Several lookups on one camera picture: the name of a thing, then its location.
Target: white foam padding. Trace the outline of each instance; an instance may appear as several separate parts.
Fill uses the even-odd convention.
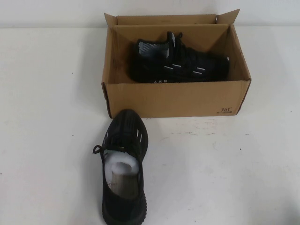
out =
[[[139,163],[126,152],[111,151],[105,157],[106,182],[113,180],[113,173],[124,176],[134,176],[139,172]]]

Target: sneaker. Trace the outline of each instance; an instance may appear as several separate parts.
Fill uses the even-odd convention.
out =
[[[140,83],[223,81],[229,71],[228,57],[196,51],[167,33],[165,42],[139,39],[135,45],[130,76]]]
[[[111,122],[100,153],[103,170],[102,214],[108,225],[140,225],[147,212],[142,161],[148,148],[146,127],[133,110]]]

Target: open cardboard box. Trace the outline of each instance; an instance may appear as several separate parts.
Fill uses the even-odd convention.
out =
[[[251,83],[234,21],[239,9],[222,15],[111,16],[108,25],[102,88],[114,118],[133,109],[142,118],[236,115]],[[198,51],[229,57],[227,81],[136,83],[128,76],[138,39],[165,41],[167,31],[182,32],[182,42]]]

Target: black sole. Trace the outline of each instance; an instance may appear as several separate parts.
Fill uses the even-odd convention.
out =
[[[118,221],[116,219],[114,219],[113,217],[111,217],[107,210],[105,205],[102,203],[102,215],[103,215],[103,219],[106,222],[107,225],[141,225],[145,218],[146,218],[146,214],[147,214],[147,202],[146,202],[146,197],[145,197],[145,193],[142,196],[142,201],[144,201],[144,209],[142,210],[141,214],[134,219],[131,219],[129,221]]]

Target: white wall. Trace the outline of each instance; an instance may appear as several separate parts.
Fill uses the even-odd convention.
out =
[[[0,0],[0,27],[105,26],[103,13],[167,15],[225,13],[236,24],[300,24],[300,0]]]

